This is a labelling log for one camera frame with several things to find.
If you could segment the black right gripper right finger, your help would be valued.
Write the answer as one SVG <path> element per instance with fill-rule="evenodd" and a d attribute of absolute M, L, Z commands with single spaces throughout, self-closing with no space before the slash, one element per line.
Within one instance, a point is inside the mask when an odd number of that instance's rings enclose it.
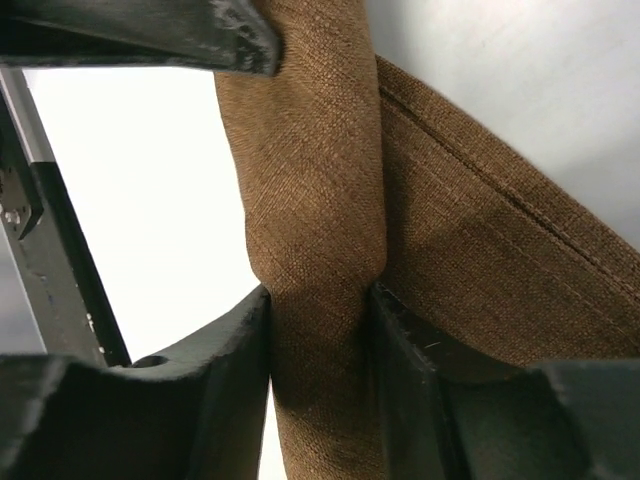
<path fill-rule="evenodd" d="M 518 368 L 370 291 L 372 358 L 391 479 L 635 479 L 639 363 Z"/>

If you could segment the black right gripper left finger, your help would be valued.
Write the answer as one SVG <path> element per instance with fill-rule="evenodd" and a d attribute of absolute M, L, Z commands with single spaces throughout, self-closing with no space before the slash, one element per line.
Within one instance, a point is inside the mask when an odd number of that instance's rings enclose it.
<path fill-rule="evenodd" d="M 1 359 L 5 479 L 254 479 L 268 395 L 270 302 L 257 288 L 219 319 L 130 367 Z"/>

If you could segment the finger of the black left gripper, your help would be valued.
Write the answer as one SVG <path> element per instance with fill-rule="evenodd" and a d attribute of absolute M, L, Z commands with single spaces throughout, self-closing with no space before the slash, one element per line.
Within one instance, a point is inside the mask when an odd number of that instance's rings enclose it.
<path fill-rule="evenodd" d="M 178 66 L 272 76 L 282 41 L 250 1 L 3 0 L 11 67 Z"/>

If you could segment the brown cloth napkin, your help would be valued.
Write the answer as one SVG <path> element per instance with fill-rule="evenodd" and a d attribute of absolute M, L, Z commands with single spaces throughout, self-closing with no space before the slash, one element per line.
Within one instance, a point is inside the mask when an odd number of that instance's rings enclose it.
<path fill-rule="evenodd" d="M 375 55 L 360 1 L 261 1 L 273 78 L 219 74 L 251 267 L 272 298 L 291 479 L 382 479 L 366 353 L 380 280 L 423 323 L 523 366 L 639 353 L 639 256 L 527 160 Z"/>

